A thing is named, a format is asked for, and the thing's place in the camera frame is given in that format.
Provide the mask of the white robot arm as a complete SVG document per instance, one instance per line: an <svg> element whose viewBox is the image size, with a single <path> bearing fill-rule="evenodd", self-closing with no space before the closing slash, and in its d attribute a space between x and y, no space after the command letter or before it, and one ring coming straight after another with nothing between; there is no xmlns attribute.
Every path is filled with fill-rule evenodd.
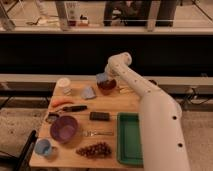
<svg viewBox="0 0 213 171"><path fill-rule="evenodd" d="M113 55L105 72L111 78L120 76L140 97L144 171L191 171L181 126L181 106L159 86L133 71L131 63L128 52Z"/></svg>

